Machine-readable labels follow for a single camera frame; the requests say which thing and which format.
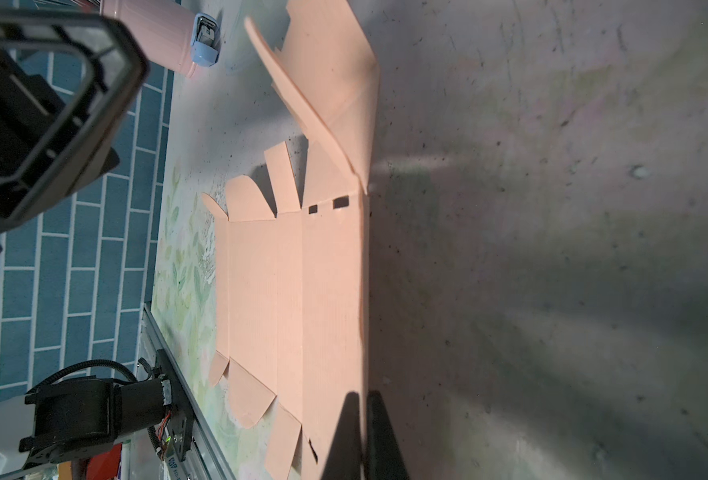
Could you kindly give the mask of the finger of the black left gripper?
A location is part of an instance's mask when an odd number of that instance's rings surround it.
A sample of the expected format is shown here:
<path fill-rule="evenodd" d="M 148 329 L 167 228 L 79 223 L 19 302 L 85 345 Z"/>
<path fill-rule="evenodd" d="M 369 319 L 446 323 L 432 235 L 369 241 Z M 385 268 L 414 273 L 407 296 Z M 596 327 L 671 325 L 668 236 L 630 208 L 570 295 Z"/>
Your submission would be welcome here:
<path fill-rule="evenodd" d="M 85 75 L 65 101 L 12 51 L 67 54 Z M 114 138 L 148 73 L 141 46 L 116 19 L 0 8 L 0 234 L 119 165 Z"/>

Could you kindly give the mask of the pink paper box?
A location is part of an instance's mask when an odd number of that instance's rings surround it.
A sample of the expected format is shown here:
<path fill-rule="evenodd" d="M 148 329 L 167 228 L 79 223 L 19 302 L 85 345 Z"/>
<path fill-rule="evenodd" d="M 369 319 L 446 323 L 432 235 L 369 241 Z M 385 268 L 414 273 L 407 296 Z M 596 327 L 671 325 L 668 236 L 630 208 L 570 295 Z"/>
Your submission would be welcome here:
<path fill-rule="evenodd" d="M 289 150 L 265 152 L 274 197 L 247 176 L 225 200 L 204 196 L 216 226 L 216 351 L 238 423 L 276 415 L 265 466 L 318 479 L 347 395 L 367 387 L 368 185 L 380 66 L 345 1 L 292 1 L 284 44 L 250 41 L 308 141 L 297 185 Z"/>

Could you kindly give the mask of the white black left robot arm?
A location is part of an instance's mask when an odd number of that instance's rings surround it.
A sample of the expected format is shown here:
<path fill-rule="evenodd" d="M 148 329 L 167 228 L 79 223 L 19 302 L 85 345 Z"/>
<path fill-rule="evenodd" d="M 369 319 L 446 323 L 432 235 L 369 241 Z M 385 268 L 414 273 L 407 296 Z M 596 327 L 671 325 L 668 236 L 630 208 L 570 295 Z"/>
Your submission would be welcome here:
<path fill-rule="evenodd" d="M 113 138 L 149 63 L 121 22 L 0 9 L 0 234 L 119 163 Z M 0 479 L 110 451 L 168 413 L 170 384 L 83 377 L 84 363 L 0 402 Z"/>

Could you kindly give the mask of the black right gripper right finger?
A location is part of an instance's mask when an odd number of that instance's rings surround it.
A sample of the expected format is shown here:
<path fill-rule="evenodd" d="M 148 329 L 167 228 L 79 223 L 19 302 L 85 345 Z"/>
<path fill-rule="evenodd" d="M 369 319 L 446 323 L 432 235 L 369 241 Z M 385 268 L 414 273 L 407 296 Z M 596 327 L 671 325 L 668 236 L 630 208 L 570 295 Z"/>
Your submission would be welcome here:
<path fill-rule="evenodd" d="M 383 396 L 371 391 L 367 399 L 365 473 L 369 480 L 409 480 Z"/>

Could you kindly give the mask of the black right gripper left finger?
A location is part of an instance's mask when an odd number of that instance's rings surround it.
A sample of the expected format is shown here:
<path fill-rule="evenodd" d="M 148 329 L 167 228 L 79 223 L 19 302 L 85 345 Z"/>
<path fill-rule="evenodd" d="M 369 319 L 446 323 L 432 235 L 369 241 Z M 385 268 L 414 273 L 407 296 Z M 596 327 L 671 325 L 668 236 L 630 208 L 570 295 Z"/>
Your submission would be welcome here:
<path fill-rule="evenodd" d="M 359 480 L 361 462 L 360 397 L 357 392 L 349 392 L 342 405 L 321 479 Z"/>

